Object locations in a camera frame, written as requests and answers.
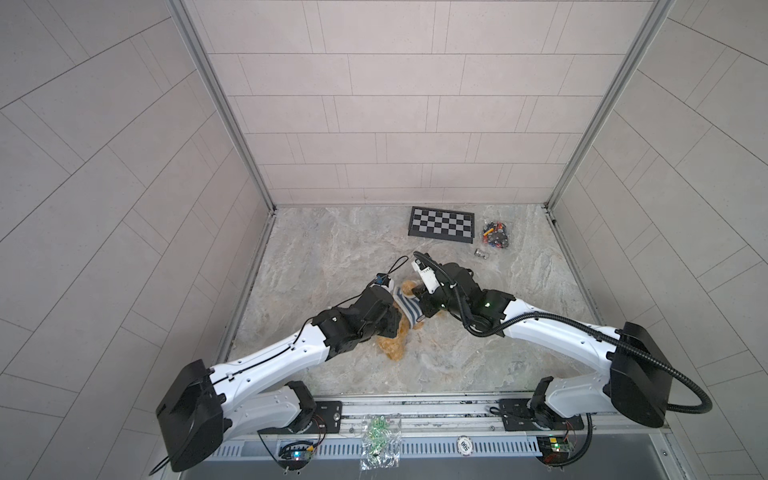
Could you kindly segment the brown teddy bear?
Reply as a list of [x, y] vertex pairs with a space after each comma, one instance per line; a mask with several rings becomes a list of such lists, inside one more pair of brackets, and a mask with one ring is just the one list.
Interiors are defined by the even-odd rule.
[[[419, 284], [414, 280], [404, 280], [398, 287], [401, 287], [405, 293], [409, 296], [416, 297], [415, 290]], [[410, 328], [408, 320], [403, 315], [400, 308], [397, 306], [394, 300], [394, 306], [399, 313], [399, 323], [397, 334], [394, 338], [387, 338], [378, 336], [376, 342], [381, 351], [392, 361], [402, 360], [406, 352], [406, 341], [409, 332], [413, 329]]]

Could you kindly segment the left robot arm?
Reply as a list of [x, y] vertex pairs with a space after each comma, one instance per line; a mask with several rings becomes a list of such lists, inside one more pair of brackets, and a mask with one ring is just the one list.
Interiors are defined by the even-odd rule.
[[253, 354], [214, 366], [202, 360], [185, 365], [155, 410], [167, 451], [158, 466], [183, 472], [233, 437], [263, 429], [303, 430], [316, 403], [292, 375], [374, 336], [396, 337], [400, 320], [392, 285], [372, 283], [351, 306], [326, 309], [298, 332]]

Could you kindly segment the blue white striped sweater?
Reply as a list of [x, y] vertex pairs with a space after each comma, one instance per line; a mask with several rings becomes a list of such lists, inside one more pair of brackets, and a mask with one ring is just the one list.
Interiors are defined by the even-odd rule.
[[410, 328], [420, 328], [426, 317], [417, 298], [413, 295], [407, 295], [401, 287], [396, 287], [394, 289], [393, 298], [405, 318], [408, 320]]

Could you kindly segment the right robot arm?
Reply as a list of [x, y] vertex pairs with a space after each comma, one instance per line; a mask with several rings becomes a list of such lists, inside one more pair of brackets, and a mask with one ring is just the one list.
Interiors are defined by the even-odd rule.
[[559, 421], [583, 414], [619, 413], [658, 428], [673, 410], [668, 399], [679, 373], [643, 327], [599, 327], [547, 312], [506, 292], [482, 289], [470, 270], [426, 254], [417, 254], [413, 268], [422, 281], [415, 295], [424, 315], [444, 310], [475, 337], [531, 342], [591, 368], [582, 376], [539, 381], [526, 406], [537, 426], [555, 429]]

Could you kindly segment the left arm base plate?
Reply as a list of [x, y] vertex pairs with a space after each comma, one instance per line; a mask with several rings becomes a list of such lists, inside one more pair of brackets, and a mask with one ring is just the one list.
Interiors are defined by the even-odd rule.
[[313, 417], [300, 429], [292, 430], [289, 427], [267, 428], [260, 430], [265, 435], [318, 435], [338, 434], [341, 430], [343, 403], [341, 401], [319, 401]]

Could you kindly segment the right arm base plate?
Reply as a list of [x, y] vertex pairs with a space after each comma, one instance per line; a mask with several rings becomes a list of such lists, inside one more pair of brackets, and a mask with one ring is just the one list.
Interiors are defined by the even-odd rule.
[[544, 408], [536, 413], [529, 408], [528, 399], [501, 399], [494, 408], [495, 415], [502, 419], [504, 429], [511, 431], [565, 431], [583, 430], [583, 417], [576, 415], [564, 418]]

